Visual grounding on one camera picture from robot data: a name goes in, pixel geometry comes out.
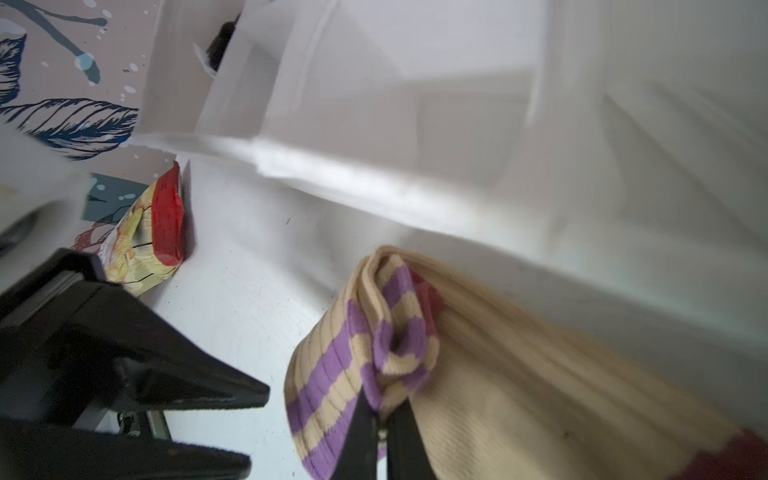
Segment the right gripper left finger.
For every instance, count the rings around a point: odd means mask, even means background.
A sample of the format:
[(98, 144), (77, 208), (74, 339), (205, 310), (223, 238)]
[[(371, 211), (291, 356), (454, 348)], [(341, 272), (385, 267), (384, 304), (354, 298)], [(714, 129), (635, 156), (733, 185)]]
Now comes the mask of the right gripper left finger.
[(331, 480), (376, 480), (378, 416), (361, 393)]

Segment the beige maroon striped sock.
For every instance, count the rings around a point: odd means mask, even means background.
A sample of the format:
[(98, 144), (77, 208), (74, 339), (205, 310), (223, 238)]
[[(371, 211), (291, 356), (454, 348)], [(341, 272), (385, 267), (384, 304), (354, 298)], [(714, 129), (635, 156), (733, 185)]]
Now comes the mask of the beige maroon striped sock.
[(439, 479), (763, 479), (767, 441), (584, 336), (429, 257), (363, 258), (288, 363), (299, 460), (333, 475), (359, 395), (411, 403)]

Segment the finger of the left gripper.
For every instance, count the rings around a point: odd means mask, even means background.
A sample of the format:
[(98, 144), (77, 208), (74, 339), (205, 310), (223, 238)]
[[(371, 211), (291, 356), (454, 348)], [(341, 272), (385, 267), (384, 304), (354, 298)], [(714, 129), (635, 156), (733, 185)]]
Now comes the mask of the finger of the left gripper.
[(1, 420), (3, 479), (245, 479), (251, 467), (215, 448)]
[(98, 408), (115, 411), (261, 408), (265, 383), (218, 360), (122, 288), (77, 285), (91, 297), (66, 335), (92, 374)]

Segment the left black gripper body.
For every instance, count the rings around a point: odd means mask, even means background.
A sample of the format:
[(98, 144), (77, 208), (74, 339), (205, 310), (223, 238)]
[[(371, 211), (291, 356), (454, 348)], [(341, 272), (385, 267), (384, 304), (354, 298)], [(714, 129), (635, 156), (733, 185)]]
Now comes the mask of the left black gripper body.
[(1, 416), (77, 420), (95, 397), (92, 374), (66, 330), (105, 280), (92, 253), (58, 249), (1, 295)]

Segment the black grey argyle sock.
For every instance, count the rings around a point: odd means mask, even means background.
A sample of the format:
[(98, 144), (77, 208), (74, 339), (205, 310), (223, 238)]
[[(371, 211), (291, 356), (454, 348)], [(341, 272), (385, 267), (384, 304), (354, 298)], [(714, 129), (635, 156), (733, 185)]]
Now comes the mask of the black grey argyle sock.
[(220, 67), (238, 20), (239, 17), (236, 17), (235, 20), (225, 22), (206, 50), (208, 65), (214, 72), (217, 72)]

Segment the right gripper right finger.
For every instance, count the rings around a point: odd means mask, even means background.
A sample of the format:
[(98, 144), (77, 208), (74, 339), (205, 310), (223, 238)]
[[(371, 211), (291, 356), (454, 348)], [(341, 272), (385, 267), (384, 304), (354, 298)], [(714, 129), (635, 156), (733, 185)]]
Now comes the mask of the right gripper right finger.
[(389, 417), (387, 430), (387, 479), (436, 480), (409, 400)]

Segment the red snack chip bag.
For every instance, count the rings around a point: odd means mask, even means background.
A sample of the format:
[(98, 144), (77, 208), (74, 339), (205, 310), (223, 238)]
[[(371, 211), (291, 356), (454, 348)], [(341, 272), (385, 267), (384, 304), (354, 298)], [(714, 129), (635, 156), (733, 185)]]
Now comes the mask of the red snack chip bag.
[(96, 254), (108, 281), (139, 297), (176, 273), (185, 250), (176, 161), (146, 187), (95, 176), (87, 205), (103, 210), (75, 237), (72, 248)]

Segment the white compartment organizer tray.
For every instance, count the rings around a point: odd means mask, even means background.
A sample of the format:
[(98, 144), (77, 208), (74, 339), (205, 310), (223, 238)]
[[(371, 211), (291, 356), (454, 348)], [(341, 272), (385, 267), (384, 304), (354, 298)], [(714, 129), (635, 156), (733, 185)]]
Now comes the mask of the white compartment organizer tray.
[(133, 138), (767, 338), (763, 1), (164, 1)]

